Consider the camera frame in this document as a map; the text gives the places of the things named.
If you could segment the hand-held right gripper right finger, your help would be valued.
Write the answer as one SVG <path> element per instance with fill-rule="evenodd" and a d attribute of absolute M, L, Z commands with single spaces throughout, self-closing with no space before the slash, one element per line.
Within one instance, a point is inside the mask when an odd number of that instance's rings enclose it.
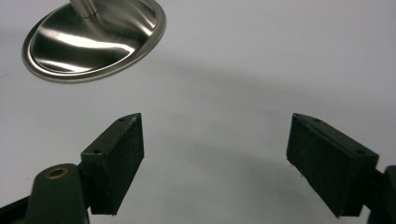
<path fill-rule="evenodd" d="M 326 122 L 293 114 L 287 160 L 336 217 L 361 213 L 379 155 Z"/>

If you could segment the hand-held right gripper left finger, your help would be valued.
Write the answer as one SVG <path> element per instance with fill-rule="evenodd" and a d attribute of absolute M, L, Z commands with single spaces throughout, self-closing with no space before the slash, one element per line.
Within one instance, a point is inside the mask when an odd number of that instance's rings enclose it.
<path fill-rule="evenodd" d="M 82 153 L 81 170 L 94 215 L 116 215 L 145 156 L 140 113 L 116 119 Z"/>

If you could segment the brushed metal stand base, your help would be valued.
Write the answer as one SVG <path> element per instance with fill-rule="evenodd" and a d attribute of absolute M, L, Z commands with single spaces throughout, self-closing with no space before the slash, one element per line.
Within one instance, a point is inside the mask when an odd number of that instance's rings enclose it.
<path fill-rule="evenodd" d="M 46 80 L 96 80 L 143 59 L 165 26 L 155 0 L 68 0 L 32 28 L 21 56 L 30 72 Z"/>

